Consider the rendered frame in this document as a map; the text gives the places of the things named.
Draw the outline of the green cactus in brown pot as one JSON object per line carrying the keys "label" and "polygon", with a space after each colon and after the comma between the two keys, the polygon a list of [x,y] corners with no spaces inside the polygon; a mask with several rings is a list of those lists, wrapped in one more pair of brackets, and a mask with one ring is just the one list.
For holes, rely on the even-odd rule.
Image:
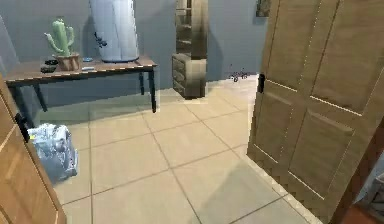
{"label": "green cactus in brown pot", "polygon": [[80,55],[71,47],[74,44],[74,28],[67,26],[63,18],[57,18],[52,22],[53,33],[45,33],[45,37],[55,54],[62,71],[75,71],[80,68]]}

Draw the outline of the brown tall shelf unit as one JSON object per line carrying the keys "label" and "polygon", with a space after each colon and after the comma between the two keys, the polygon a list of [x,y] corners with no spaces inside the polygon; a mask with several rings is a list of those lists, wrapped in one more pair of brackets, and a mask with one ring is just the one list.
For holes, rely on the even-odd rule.
{"label": "brown tall shelf unit", "polygon": [[208,0],[176,0],[173,89],[185,99],[205,96]]}

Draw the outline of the framed wall picture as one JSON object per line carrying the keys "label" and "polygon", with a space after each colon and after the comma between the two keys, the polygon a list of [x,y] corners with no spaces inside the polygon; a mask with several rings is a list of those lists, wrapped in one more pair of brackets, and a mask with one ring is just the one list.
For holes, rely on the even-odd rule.
{"label": "framed wall picture", "polygon": [[256,16],[268,17],[270,12],[271,0],[258,0]]}

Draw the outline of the small dark floor object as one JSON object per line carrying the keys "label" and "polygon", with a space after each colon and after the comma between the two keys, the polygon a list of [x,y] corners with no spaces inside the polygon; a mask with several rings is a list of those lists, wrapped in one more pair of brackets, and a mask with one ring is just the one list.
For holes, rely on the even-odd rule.
{"label": "small dark floor object", "polygon": [[229,78],[234,82],[238,82],[239,79],[246,79],[248,77],[248,73],[241,69],[240,71],[234,71],[229,75]]}

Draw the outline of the dark wooden side table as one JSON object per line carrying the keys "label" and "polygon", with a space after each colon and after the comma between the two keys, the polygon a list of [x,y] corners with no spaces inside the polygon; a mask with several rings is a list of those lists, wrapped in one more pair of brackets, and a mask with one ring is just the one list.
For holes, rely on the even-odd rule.
{"label": "dark wooden side table", "polygon": [[[139,73],[140,91],[144,94],[144,78],[143,74],[148,74],[149,91],[151,98],[152,112],[157,110],[154,68],[157,64],[148,56],[141,55],[137,60],[127,63],[105,63],[101,60],[94,59],[92,62],[82,62],[79,70],[61,71],[56,69],[53,73],[41,73],[40,63],[24,62],[18,64],[4,78],[4,82],[11,92],[11,95],[20,111],[20,114],[27,120],[26,126],[34,128],[34,122],[29,112],[26,102],[22,97],[21,88],[24,86],[32,86],[38,97],[41,107],[47,110],[40,86],[42,84],[58,83],[74,80],[85,80],[90,78],[108,77],[118,74],[134,74]],[[94,70],[82,71],[83,67],[94,67]]]}

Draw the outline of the pale blue crumpled bag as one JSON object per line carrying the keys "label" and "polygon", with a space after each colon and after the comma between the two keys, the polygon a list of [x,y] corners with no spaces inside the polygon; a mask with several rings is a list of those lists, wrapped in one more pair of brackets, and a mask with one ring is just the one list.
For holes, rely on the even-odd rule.
{"label": "pale blue crumpled bag", "polygon": [[53,185],[77,175],[78,152],[65,125],[44,123],[28,134]]}

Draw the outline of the brown panelled room door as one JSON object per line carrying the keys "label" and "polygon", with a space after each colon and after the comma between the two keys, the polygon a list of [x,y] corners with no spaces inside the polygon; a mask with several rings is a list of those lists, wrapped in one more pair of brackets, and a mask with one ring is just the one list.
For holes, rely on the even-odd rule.
{"label": "brown panelled room door", "polygon": [[384,0],[271,0],[248,157],[341,224],[380,157]]}

